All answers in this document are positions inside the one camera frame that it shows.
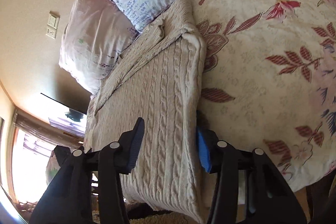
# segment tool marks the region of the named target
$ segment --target wall socket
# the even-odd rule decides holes
[[[55,39],[56,38],[56,31],[57,29],[47,25],[47,32],[46,32],[46,35]]]

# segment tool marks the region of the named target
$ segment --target cable knit pattern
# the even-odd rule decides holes
[[[176,0],[148,25],[90,102],[85,148],[118,140],[145,120],[132,173],[122,176],[127,200],[146,202],[205,222],[195,147],[196,109],[206,45],[190,0]]]

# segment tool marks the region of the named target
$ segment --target beige wall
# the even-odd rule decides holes
[[[89,93],[58,66],[61,36],[74,0],[0,0],[0,79],[15,105],[48,121],[40,93],[86,110]],[[60,15],[56,40],[45,35],[48,14]]]
[[[6,175],[6,152],[7,152],[7,136],[11,130],[12,119],[15,111],[15,106],[7,97],[0,82],[0,117],[5,120],[3,132],[0,141],[0,172],[2,178],[2,185],[8,191],[7,175]]]

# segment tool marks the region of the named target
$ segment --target floral bedsheet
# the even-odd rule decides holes
[[[192,0],[207,42],[203,123],[262,148],[293,191],[336,167],[336,0]],[[204,198],[209,206],[213,185]]]

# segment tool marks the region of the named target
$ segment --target white round joint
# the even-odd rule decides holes
[[[77,150],[75,150],[72,154],[73,154],[75,157],[79,157],[82,153],[83,153],[82,150],[77,149]]]
[[[110,144],[110,148],[112,148],[112,149],[116,149],[119,146],[120,146],[120,143],[118,143],[118,142],[113,142],[113,143]]]
[[[262,150],[261,148],[257,148],[254,150],[254,153],[256,153],[257,155],[262,155],[264,153],[264,150]]]
[[[227,143],[225,141],[218,141],[217,146],[221,147],[221,148],[224,148],[224,147],[227,147]]]

